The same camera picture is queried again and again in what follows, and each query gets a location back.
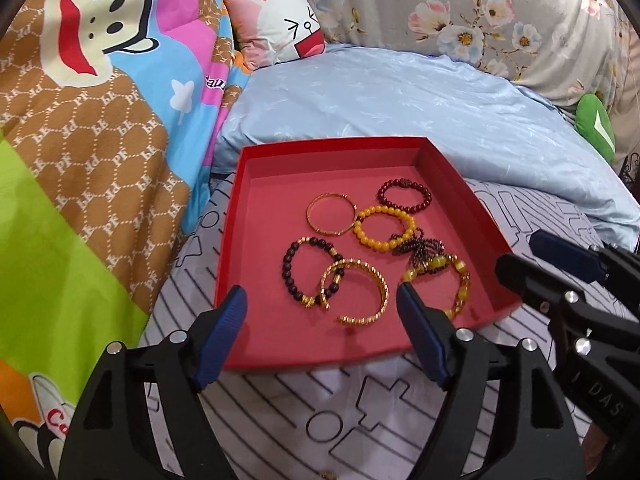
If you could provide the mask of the twisted gold bangle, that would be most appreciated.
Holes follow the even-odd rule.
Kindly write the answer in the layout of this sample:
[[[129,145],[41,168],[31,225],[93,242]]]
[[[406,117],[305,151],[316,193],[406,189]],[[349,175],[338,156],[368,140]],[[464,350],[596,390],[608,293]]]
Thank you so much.
[[[378,286],[378,292],[380,293],[380,305],[378,306],[378,310],[376,310],[375,314],[364,316],[363,318],[353,318],[352,316],[340,315],[336,318],[336,322],[345,327],[370,326],[373,323],[378,322],[378,320],[382,318],[382,316],[386,312],[388,303],[390,302],[390,288],[388,287],[386,279],[384,278],[382,273],[368,262],[362,261],[360,259],[348,258],[334,261],[334,263],[328,266],[321,275],[319,282],[321,307],[325,308],[326,310],[328,310],[330,307],[328,299],[329,289],[328,286],[326,286],[326,280],[331,274],[337,276],[338,270],[344,270],[347,268],[356,268],[359,271],[368,274],[370,278],[374,279],[376,286]]]

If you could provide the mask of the red jewelry tray box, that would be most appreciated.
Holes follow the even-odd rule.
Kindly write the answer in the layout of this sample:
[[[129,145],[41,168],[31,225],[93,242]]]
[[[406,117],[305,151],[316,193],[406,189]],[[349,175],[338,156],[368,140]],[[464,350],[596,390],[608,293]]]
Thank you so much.
[[[383,214],[432,201],[412,222],[458,258],[413,285],[424,304],[464,302],[459,326],[505,318],[518,300],[495,276],[510,247],[445,156],[422,138],[326,139],[244,148],[220,248],[216,294],[245,289],[247,316],[228,370],[258,372],[349,364],[409,348],[396,311],[405,255],[383,244],[408,218]]]

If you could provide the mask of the thin gold bangle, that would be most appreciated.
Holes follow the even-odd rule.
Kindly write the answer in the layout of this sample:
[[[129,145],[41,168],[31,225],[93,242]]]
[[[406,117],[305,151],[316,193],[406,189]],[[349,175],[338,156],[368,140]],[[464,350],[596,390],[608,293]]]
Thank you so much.
[[[326,192],[314,197],[305,211],[308,226],[326,236],[342,236],[353,226],[358,207],[344,193]]]

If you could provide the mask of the small gold earring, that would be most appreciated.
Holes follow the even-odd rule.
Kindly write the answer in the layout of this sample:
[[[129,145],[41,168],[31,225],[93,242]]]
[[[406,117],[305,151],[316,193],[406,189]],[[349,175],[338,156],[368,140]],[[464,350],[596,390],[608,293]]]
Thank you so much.
[[[322,480],[338,480],[337,475],[332,471],[322,471],[320,478]]]

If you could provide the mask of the green plush toy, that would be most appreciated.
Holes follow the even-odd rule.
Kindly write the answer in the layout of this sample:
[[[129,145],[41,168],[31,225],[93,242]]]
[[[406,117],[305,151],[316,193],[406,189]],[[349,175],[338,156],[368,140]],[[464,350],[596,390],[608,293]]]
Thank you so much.
[[[588,93],[580,98],[575,113],[576,131],[608,162],[615,158],[615,134],[601,100]]]

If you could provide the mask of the light blue duvet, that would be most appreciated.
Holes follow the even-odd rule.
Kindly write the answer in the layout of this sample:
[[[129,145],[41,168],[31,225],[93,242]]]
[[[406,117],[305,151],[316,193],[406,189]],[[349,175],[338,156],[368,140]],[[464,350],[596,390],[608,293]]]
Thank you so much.
[[[576,205],[601,240],[634,248],[639,205],[542,96],[446,56],[335,46],[250,76],[214,144],[228,174],[243,148],[284,141],[420,136],[463,177]]]

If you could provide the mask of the grey floral quilt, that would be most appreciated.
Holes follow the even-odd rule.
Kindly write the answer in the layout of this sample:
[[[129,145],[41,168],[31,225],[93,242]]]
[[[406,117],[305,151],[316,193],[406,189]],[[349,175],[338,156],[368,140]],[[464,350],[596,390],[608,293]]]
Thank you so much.
[[[617,0],[309,0],[329,40],[447,55],[573,113],[610,115],[616,158],[639,149],[639,37]]]

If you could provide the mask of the colourful monkey cartoon blanket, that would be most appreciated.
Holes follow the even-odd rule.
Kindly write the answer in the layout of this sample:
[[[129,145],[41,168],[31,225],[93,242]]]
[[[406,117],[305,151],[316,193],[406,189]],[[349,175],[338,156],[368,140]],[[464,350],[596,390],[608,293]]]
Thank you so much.
[[[136,344],[248,78],[222,0],[1,0],[1,474],[52,479]]]

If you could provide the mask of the pink white cartoon pillow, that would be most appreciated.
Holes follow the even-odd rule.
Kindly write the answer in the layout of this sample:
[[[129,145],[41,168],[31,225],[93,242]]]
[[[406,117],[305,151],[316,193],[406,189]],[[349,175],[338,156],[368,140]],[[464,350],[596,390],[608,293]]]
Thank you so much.
[[[245,64],[258,70],[324,52],[308,0],[224,0]]]

